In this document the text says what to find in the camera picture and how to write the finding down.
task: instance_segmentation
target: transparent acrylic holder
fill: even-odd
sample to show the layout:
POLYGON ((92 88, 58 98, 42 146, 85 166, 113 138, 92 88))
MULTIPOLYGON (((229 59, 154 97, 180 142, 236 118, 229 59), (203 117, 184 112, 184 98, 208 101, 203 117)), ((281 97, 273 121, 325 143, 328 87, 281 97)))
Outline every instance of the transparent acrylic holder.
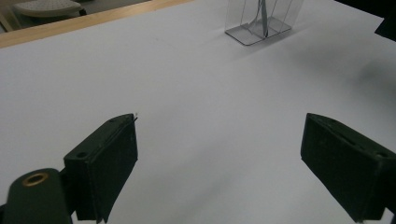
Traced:
POLYGON ((225 33, 252 45, 291 29, 303 0, 229 0, 225 33))

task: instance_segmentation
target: clear plastic container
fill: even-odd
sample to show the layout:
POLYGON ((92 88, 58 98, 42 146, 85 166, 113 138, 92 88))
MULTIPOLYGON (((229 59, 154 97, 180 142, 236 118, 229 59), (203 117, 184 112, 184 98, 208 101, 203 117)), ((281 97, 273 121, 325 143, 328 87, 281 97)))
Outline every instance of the clear plastic container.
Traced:
POLYGON ((225 33, 252 45, 291 29, 303 0, 229 0, 225 33))

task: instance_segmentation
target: chair seat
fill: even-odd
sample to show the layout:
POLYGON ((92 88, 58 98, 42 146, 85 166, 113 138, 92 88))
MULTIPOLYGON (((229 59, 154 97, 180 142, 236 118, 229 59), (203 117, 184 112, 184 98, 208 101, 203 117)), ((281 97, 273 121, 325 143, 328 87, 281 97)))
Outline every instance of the chair seat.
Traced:
POLYGON ((80 3, 70 0, 36 0, 18 3, 14 7, 23 15, 30 17, 58 17, 81 11, 80 3))

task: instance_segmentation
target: white tabletop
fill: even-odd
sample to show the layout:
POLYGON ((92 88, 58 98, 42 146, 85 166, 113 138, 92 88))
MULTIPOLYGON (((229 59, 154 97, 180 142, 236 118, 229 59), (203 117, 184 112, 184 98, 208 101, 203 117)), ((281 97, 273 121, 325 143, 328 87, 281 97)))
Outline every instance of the white tabletop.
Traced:
POLYGON ((226 11, 195 0, 0 49, 0 203, 20 175, 62 169, 107 119, 138 113, 139 161, 109 223, 354 223, 301 161, 305 114, 393 150, 396 43, 375 16, 305 0, 292 32, 243 47, 226 11))

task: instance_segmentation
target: dark object at corner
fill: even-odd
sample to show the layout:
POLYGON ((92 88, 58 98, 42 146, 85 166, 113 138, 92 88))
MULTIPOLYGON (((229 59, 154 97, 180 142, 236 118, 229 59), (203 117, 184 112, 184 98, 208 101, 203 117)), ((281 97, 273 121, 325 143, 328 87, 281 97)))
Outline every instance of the dark object at corner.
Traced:
POLYGON ((368 12, 384 21, 375 33, 396 41, 396 2, 394 0, 335 0, 350 7, 368 12))
POLYGON ((137 161, 134 115, 110 119, 64 157, 65 168, 41 169, 15 180, 0 224, 70 224, 108 216, 137 161))
POLYGON ((356 222, 396 212, 396 154, 334 119, 307 114, 301 156, 356 222))

